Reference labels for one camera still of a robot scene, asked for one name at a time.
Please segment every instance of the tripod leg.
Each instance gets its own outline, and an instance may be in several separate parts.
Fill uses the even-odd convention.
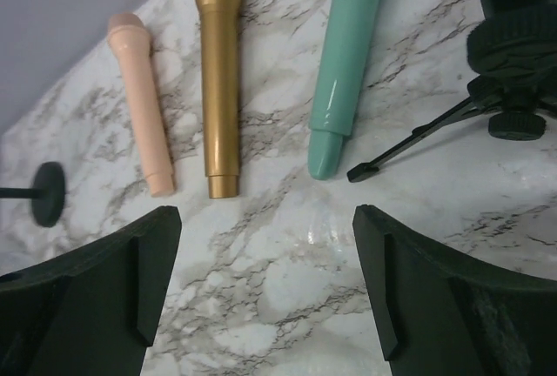
[[[396,144],[390,150],[384,152],[379,157],[375,158],[369,163],[361,163],[351,169],[346,176],[351,183],[361,182],[370,178],[379,172],[379,167],[392,158],[398,156],[401,152],[408,150],[410,147],[419,143],[422,139],[429,137],[442,127],[454,124],[455,122],[462,121],[478,116],[483,111],[477,110],[473,100],[469,97],[463,102],[454,106],[451,110],[445,112],[440,117],[437,117],[432,122],[426,125],[419,126],[412,131],[412,135],[404,141]]]

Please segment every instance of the marble surface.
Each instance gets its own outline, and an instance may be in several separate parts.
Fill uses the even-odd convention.
[[[339,174],[309,178],[307,120],[330,2],[245,0],[239,198],[207,197],[193,0],[150,0],[138,10],[155,37],[174,196],[148,195],[105,43],[3,136],[4,184],[27,185],[47,160],[61,161],[69,179],[52,229],[37,229],[26,203],[3,204],[0,247],[22,263],[91,242],[158,205],[178,206],[181,244],[145,375],[390,374],[352,235],[357,205],[377,205],[477,258],[557,279],[555,122],[539,141],[512,143],[490,138],[486,118],[467,121],[376,178],[345,178],[466,97],[465,41],[481,19],[479,0],[382,0]]]

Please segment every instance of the black 3d printed part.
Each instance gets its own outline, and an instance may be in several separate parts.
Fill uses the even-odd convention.
[[[479,261],[374,206],[353,227],[393,376],[557,374],[557,282]]]
[[[0,277],[0,375],[136,376],[178,251],[178,209]]]

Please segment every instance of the tripod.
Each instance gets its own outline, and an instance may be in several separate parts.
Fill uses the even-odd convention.
[[[419,126],[412,135],[369,163],[347,173],[352,183],[444,126],[492,114],[489,134],[512,141],[541,138],[546,120],[557,118],[557,4],[550,0],[480,0],[486,20],[468,36],[470,68],[479,74],[469,98]]]

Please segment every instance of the black stand base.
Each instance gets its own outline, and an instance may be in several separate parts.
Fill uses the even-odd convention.
[[[66,181],[62,166],[56,162],[41,164],[32,188],[39,191],[38,198],[31,200],[33,218],[38,225],[51,228],[64,209]]]

